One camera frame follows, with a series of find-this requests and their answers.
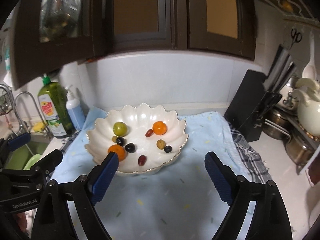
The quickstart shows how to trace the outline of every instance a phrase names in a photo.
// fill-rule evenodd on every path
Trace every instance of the scissors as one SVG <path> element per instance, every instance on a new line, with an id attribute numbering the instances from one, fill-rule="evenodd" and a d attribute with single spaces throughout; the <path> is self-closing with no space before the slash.
<path id="1" fill-rule="evenodd" d="M 291 42 L 291 46 L 290 46 L 289 50 L 292 48 L 292 46 L 295 43 L 299 43 L 302 40 L 302 34 L 299 33 L 296 28 L 293 28 L 291 30 L 291 38 L 292 38 L 292 42 Z"/>

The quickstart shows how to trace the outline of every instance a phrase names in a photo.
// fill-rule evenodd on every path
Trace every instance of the wire basket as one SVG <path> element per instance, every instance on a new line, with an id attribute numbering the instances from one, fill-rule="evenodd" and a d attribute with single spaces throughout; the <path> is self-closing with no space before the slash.
<path id="1" fill-rule="evenodd" d="M 0 95 L 0 115 L 8 114 L 12 110 L 9 95 L 6 91 L 2 90 Z"/>

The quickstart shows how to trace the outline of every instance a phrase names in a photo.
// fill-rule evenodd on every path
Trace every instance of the metal bolt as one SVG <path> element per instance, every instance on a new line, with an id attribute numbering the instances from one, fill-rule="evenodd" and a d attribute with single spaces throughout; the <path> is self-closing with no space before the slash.
<path id="1" fill-rule="evenodd" d="M 42 189 L 42 185 L 41 184 L 37 184 L 36 185 L 36 190 L 41 190 Z"/>
<path id="2" fill-rule="evenodd" d="M 55 180 L 55 179 L 51 179 L 51 180 L 49 180 L 48 185 L 49 185 L 49 186 L 52 186 L 52 185 L 54 185 L 55 183 L 56 183 L 56 180 Z"/>
<path id="3" fill-rule="evenodd" d="M 244 182 L 245 181 L 245 177 L 242 176 L 242 175 L 238 175 L 236 178 L 237 178 L 237 181 L 239 181 L 239 182 Z"/>
<path id="4" fill-rule="evenodd" d="M 268 184 L 269 184 L 271 187 L 276 186 L 276 183 L 275 183 L 273 180 L 268 180 Z"/>
<path id="5" fill-rule="evenodd" d="M 79 177 L 79 181 L 85 181 L 87 178 L 88 178 L 87 175 L 81 175 L 81 176 Z"/>

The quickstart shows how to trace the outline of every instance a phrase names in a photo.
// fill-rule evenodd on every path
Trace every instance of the green lime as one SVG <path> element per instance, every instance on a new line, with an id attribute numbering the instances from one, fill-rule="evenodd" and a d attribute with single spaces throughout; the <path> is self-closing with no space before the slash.
<path id="1" fill-rule="evenodd" d="M 113 125 L 113 132 L 116 136 L 125 136 L 127 134 L 128 128 L 124 122 L 116 122 Z"/>

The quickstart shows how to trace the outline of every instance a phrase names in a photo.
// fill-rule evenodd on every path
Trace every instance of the green bottle cap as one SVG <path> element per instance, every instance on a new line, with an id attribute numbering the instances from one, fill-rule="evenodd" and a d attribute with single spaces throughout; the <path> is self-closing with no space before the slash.
<path id="1" fill-rule="evenodd" d="M 44 76 L 44 77 L 42 78 L 42 82 L 43 82 L 43 85 L 49 84 L 49 83 L 51 82 L 50 77 Z"/>

